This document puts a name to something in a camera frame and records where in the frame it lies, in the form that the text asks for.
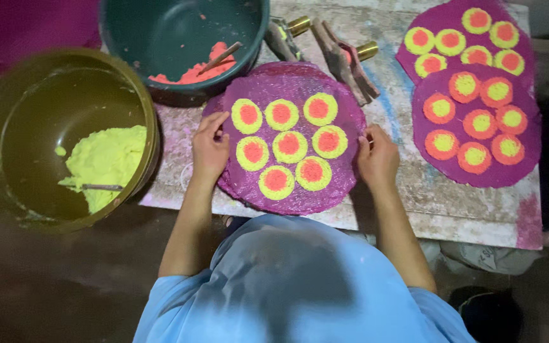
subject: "work table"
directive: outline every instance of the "work table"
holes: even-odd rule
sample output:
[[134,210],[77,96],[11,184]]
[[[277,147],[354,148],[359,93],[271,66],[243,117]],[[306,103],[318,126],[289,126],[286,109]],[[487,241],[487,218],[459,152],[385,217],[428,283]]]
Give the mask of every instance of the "work table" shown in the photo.
[[[401,165],[397,184],[412,227],[419,238],[454,240],[493,246],[540,249],[542,223],[539,169],[512,187],[476,188],[457,184],[427,163],[412,139],[414,84],[395,59],[406,29],[417,14],[445,1],[333,0],[271,1],[271,14],[293,20],[316,15],[330,23],[340,39],[353,45],[374,40],[378,54],[362,62],[381,96],[362,107],[368,124],[377,123],[399,146]],[[528,8],[508,5],[512,17],[528,32]],[[294,38],[305,57],[327,74],[329,70],[310,31]],[[278,60],[262,43],[257,65]],[[164,141],[162,161],[141,205],[179,209],[192,175],[192,136],[202,108],[156,105]],[[255,217],[261,212],[246,207],[216,188],[213,213]],[[371,199],[361,186],[342,203],[307,217],[335,228],[358,230],[373,225]]]

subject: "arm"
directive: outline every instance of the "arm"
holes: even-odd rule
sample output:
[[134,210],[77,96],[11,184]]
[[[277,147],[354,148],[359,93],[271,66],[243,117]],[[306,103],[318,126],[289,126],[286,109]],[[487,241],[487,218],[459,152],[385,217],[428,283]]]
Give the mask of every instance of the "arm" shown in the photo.
[[158,277],[196,275],[209,267],[209,261],[220,243],[211,230],[211,196],[218,177],[228,160],[229,136],[221,136],[220,125],[228,112],[216,112],[203,119],[192,140],[194,172],[184,195],[177,221],[168,239]]
[[[373,140],[372,148],[369,139]],[[397,145],[380,126],[371,125],[359,137],[357,164],[374,199],[378,221],[376,247],[391,261],[408,287],[436,292],[436,282],[395,185],[400,165]]]

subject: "light blue clothing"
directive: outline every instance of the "light blue clothing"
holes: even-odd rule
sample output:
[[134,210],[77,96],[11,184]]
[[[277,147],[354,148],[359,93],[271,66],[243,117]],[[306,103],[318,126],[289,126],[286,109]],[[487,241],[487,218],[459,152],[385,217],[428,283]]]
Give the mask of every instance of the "light blue clothing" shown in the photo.
[[474,342],[459,314],[404,285],[376,248],[314,220],[263,215],[210,269],[159,278],[139,342]]

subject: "yellow center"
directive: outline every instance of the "yellow center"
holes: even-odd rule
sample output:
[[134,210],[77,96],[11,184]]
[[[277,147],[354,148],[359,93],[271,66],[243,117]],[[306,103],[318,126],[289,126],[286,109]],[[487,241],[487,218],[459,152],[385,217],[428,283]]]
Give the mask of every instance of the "yellow center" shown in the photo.
[[484,162],[486,152],[478,148],[469,148],[465,152],[465,160],[469,165],[479,165]]
[[454,138],[451,135],[439,134],[433,140],[433,145],[439,151],[450,151],[454,145]]
[[454,86],[462,95],[469,95],[476,89],[476,81],[470,75],[457,77]]
[[491,118],[486,114],[477,115],[473,119],[473,129],[478,132],[484,132],[491,127]]
[[503,123],[511,128],[515,128],[520,125],[522,121],[522,115],[517,111],[507,111],[503,115]]
[[520,151],[520,145],[511,139],[502,140],[499,147],[501,148],[501,153],[508,158],[513,158]]
[[433,113],[439,117],[444,117],[450,113],[450,103],[444,99],[435,101],[432,108]]
[[503,82],[495,82],[489,87],[489,98],[495,101],[503,100],[507,96],[508,91],[508,85],[504,84]]

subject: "olive green bucket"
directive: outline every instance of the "olive green bucket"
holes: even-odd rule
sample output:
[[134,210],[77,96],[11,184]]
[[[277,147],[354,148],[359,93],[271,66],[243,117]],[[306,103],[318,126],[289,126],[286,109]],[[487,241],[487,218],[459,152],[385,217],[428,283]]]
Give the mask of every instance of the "olive green bucket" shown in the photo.
[[[81,138],[109,128],[147,127],[139,167],[111,203],[88,213],[82,193],[58,181]],[[159,154],[156,115],[139,77],[118,58],[57,50],[20,62],[0,79],[0,220],[65,233],[92,225],[138,191]],[[67,156],[54,153],[58,146]]]

